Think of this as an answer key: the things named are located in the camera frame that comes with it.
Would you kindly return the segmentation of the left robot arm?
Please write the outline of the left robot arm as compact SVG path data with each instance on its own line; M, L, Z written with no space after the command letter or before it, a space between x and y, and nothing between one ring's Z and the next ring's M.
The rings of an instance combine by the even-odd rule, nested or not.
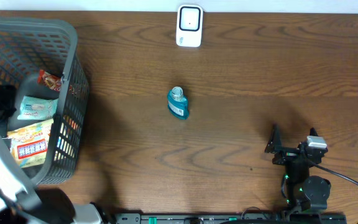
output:
M0 135L0 223L107 222L92 203L74 205L61 190L38 190Z

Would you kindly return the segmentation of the yellow snack chip bag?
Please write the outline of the yellow snack chip bag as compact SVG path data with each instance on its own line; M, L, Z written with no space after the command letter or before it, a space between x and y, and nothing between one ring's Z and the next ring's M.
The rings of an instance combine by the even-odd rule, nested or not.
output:
M11 155L19 167L45 162L52 124L53 119L48 119L7 133L11 140Z

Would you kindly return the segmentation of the orange chocolate bar wrapper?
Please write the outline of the orange chocolate bar wrapper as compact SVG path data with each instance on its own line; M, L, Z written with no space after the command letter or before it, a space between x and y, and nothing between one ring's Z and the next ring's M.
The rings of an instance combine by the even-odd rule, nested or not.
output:
M60 92L62 87L61 78L52 75L45 70L40 70L37 83L57 92Z

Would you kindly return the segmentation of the blue mouthwash bottle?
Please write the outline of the blue mouthwash bottle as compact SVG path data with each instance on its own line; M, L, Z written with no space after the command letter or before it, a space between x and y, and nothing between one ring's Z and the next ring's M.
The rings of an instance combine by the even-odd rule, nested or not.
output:
M188 99L183 89L179 86L173 87L167 94L168 110L178 119L187 119L189 116Z

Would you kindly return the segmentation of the teal wet wipes pack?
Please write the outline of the teal wet wipes pack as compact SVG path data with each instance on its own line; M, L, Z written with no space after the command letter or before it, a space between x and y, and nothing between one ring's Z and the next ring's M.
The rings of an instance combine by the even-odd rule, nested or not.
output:
M58 106L58 99L45 100L24 96L20 104L18 120L48 120L53 118Z

